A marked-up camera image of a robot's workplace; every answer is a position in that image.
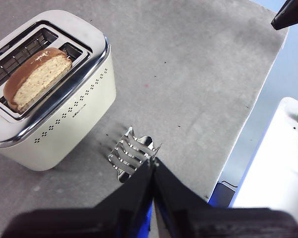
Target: toaster slot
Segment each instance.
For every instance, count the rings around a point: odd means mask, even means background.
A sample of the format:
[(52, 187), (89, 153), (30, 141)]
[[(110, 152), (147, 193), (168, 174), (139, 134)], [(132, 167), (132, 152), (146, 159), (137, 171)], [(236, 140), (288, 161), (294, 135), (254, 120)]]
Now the toaster slot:
[[(23, 118), (25, 114), (30, 113), (35, 105), (44, 101), (44, 98), (46, 98), (48, 94), (53, 94), (64, 82), (64, 79), (70, 77), (72, 72), (87, 60), (90, 55), (89, 49), (79, 44), (75, 38), (63, 34), (50, 25), (41, 24), (39, 27), (39, 30), (32, 30), (27, 35), (24, 35), (22, 39), (18, 38), (18, 42), (10, 41), (6, 46), (0, 49), (0, 108), (15, 119)], [(36, 100), (28, 110), (19, 114), (9, 107), (3, 96), (5, 82), (9, 79), (11, 74), (32, 55), (49, 47), (64, 51), (67, 57), (72, 61), (72, 68), (58, 82), (46, 88), (42, 97)]]
[[(7, 54), (0, 60), (0, 86), (3, 85), (10, 75), (38, 51), (47, 48), (58, 36), (46, 28), (40, 29), (34, 35), (29, 37), (21, 45)], [(9, 45), (3, 47), (2, 51), (11, 48)]]
[(65, 43), (64, 45), (62, 45), (60, 47), (60, 50), (65, 52), (72, 62), (74, 62), (82, 54), (82, 51), (79, 48), (73, 46), (70, 43)]

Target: toaster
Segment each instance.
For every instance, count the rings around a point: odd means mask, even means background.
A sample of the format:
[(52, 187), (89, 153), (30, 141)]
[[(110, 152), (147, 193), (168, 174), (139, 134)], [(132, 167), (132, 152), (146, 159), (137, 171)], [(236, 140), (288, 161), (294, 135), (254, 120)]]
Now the toaster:
[[(72, 68), (28, 110), (14, 112), (3, 96), (5, 82), (33, 54), (49, 47), (64, 51)], [(43, 12), (0, 41), (0, 153), (31, 170), (57, 165), (115, 98), (107, 38), (71, 13)]]

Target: blue surface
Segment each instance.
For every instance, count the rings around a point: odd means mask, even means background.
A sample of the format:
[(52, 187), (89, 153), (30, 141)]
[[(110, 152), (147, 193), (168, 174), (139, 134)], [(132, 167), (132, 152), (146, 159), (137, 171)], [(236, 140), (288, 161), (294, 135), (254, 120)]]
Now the blue surface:
[(141, 226), (137, 238), (148, 238), (149, 231), (150, 231), (150, 219), (151, 219), (151, 213), (152, 213), (152, 204), (151, 207), (148, 210), (146, 221)]
[(226, 208), (229, 206), (231, 199), (234, 196), (234, 191), (218, 182), (214, 192), (209, 200), (209, 204), (213, 207)]
[[(254, 0), (278, 12), (285, 0)], [(283, 97), (298, 100), (298, 24), (291, 26), (284, 48), (267, 77), (250, 117), (227, 161), (220, 180), (237, 186), (272, 114)]]

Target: gray table surface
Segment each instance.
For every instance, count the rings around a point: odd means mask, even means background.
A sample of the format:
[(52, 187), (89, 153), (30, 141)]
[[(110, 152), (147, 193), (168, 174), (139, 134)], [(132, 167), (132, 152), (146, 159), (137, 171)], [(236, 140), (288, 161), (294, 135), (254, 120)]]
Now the gray table surface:
[(20, 212), (93, 206), (118, 188), (105, 155), (129, 125), (162, 142), (159, 157), (208, 199), (286, 36), (274, 13), (248, 0), (0, 0), (0, 39), (49, 9), (108, 36), (117, 98), (52, 170), (0, 155), (0, 233)]

